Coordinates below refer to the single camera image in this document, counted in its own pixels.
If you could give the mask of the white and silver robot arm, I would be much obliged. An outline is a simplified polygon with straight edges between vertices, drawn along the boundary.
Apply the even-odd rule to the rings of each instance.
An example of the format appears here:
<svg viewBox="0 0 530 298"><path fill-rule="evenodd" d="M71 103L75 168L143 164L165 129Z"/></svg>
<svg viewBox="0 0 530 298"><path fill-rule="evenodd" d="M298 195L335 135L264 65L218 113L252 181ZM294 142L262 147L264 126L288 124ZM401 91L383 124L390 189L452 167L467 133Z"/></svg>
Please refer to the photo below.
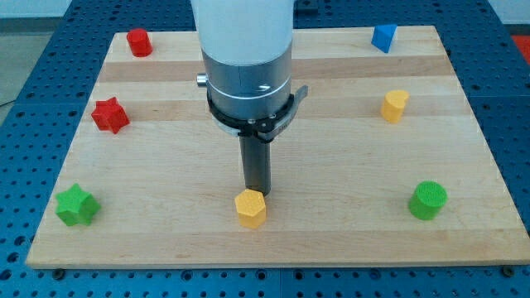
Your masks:
<svg viewBox="0 0 530 298"><path fill-rule="evenodd" d="M280 113L292 80L293 0L191 0L210 111L227 133Z"/></svg>

